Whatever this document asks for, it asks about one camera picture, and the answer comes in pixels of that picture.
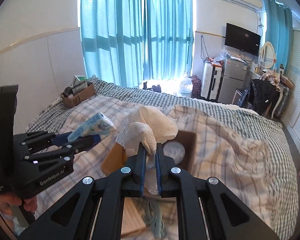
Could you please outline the person's left hand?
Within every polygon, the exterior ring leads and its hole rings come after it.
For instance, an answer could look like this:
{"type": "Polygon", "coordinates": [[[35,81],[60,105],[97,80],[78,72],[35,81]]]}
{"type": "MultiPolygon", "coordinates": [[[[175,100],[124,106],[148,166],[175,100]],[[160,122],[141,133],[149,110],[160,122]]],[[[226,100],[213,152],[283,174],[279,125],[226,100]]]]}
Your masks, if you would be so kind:
{"type": "Polygon", "coordinates": [[[8,192],[0,195],[0,211],[6,215],[13,215],[11,206],[23,205],[26,211],[31,213],[37,210],[37,197],[34,196],[30,199],[21,200],[13,192],[8,192]]]}

